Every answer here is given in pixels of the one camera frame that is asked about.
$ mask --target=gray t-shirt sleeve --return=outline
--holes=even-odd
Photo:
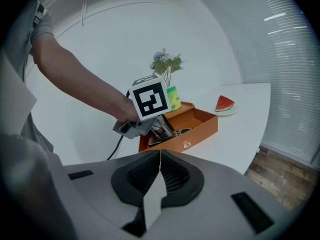
[[[39,36],[41,36],[42,34],[45,34],[45,33],[49,33],[49,34],[53,35],[52,17],[51,17],[51,15],[49,13],[47,15],[45,15],[40,20],[38,25],[32,31],[31,36],[30,36],[31,45],[33,46],[35,44],[37,38]]]

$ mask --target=black and white marker cube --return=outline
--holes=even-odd
[[[141,121],[171,111],[167,85],[156,74],[135,80],[129,93]]]

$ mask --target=vase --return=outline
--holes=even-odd
[[[175,111],[179,108],[181,108],[181,101],[178,95],[177,88],[175,86],[168,87],[166,89],[166,92],[169,97],[171,111]]]

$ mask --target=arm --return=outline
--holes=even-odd
[[[87,70],[52,34],[44,33],[35,40],[32,55],[39,70],[64,93],[120,122],[138,120],[132,100]]]

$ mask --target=white curtain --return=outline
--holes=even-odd
[[[320,44],[304,13],[293,0],[201,1],[229,36],[244,83],[271,83],[262,144],[319,166]]]

